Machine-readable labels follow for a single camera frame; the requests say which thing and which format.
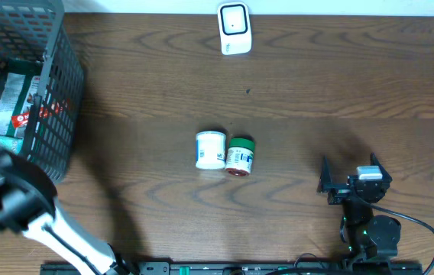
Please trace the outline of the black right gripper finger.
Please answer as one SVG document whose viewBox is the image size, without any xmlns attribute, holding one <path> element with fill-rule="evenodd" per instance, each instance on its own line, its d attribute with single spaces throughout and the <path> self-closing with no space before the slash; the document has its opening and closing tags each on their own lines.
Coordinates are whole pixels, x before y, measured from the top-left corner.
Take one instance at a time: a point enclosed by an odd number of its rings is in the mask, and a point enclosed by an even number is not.
<svg viewBox="0 0 434 275">
<path fill-rule="evenodd" d="M 370 163 L 372 166 L 377 166 L 382 174 L 382 176 L 389 176 L 390 174 L 384 169 L 380 161 L 377 159 L 375 153 L 370 154 Z"/>
<path fill-rule="evenodd" d="M 317 187 L 318 193 L 327 193 L 333 185 L 331 171 L 327 157 L 323 157 L 319 183 Z"/>
</svg>

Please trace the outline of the green lid jar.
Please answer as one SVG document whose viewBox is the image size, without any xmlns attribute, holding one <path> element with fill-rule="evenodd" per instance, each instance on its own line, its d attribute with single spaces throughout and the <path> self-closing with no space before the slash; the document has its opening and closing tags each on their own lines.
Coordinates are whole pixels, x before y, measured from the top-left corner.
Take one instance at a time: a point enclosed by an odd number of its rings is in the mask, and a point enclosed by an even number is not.
<svg viewBox="0 0 434 275">
<path fill-rule="evenodd" d="M 225 170 L 233 176 L 251 174 L 255 143 L 252 140 L 235 137 L 230 140 Z"/>
</svg>

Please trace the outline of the white plastic jar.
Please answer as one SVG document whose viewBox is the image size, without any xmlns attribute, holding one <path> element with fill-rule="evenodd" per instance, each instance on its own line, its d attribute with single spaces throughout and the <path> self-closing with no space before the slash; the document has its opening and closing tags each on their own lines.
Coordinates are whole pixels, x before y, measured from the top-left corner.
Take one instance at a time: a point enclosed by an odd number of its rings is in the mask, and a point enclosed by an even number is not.
<svg viewBox="0 0 434 275">
<path fill-rule="evenodd" d="M 225 168 L 226 135 L 219 131 L 196 134 L 196 168 L 222 170 Z"/>
</svg>

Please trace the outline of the red white snack bar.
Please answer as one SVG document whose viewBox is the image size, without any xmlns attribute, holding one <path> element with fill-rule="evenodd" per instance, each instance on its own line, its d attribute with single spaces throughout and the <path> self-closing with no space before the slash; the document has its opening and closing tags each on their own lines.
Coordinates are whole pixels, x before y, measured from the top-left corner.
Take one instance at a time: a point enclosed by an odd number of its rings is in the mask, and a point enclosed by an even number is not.
<svg viewBox="0 0 434 275">
<path fill-rule="evenodd" d="M 64 110 L 64 107 L 61 104 L 56 103 L 56 104 L 52 104 L 52 106 L 50 107 L 50 109 L 52 109 L 52 112 L 48 111 L 44 107 L 40 107 L 40 110 L 39 110 L 39 113 L 38 113 L 39 117 L 40 118 L 49 118 L 53 114 L 58 115 L 58 114 L 60 114 Z M 20 115 L 13 115 L 11 117 L 12 127 L 14 129 L 26 127 L 27 124 L 28 124 L 29 116 L 30 116 L 30 112 L 29 111 L 21 113 Z"/>
</svg>

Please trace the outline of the green white wipes pack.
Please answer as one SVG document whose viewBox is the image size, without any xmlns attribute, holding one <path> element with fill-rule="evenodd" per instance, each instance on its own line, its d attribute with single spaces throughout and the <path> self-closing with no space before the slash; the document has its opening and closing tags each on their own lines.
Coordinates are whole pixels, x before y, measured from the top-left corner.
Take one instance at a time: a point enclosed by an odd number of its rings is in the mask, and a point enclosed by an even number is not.
<svg viewBox="0 0 434 275">
<path fill-rule="evenodd" d="M 23 138 L 26 127 L 12 127 L 11 117 L 31 112 L 38 95 L 42 63 L 14 60 L 8 64 L 7 78 L 0 97 L 0 135 Z"/>
</svg>

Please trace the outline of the teal white tissue pack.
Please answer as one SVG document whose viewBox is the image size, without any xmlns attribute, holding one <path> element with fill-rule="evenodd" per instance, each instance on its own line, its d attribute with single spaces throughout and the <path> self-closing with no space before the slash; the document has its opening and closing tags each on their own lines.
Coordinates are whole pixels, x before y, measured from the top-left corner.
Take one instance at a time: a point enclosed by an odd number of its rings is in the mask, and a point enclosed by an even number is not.
<svg viewBox="0 0 434 275">
<path fill-rule="evenodd" d="M 23 145 L 23 139 L 0 135 L 0 145 L 14 154 L 19 154 Z"/>
</svg>

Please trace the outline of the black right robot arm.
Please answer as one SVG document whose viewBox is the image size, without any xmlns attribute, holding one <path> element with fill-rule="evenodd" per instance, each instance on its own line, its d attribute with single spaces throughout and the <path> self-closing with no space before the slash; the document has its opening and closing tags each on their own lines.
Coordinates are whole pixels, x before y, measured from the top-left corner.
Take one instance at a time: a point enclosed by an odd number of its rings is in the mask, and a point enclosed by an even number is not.
<svg viewBox="0 0 434 275">
<path fill-rule="evenodd" d="M 344 183 L 333 181 L 329 162 L 322 159 L 317 191 L 328 195 L 328 204 L 342 207 L 340 236 L 361 260 L 383 260 L 398 255 L 400 222 L 373 213 L 373 207 L 385 197 L 391 182 L 392 177 L 374 154 L 370 155 L 369 165 L 359 166 L 356 174 L 348 176 Z"/>
</svg>

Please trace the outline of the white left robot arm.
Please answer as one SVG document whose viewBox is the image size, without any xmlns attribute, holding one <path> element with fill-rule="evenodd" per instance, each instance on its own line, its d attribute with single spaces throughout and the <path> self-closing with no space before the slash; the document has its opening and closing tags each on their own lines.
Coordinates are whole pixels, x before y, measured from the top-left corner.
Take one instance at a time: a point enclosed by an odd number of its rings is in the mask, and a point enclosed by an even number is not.
<svg viewBox="0 0 434 275">
<path fill-rule="evenodd" d="M 45 245 L 81 274 L 139 272 L 65 212 L 40 167 L 0 145 L 0 231 L 5 229 Z"/>
</svg>

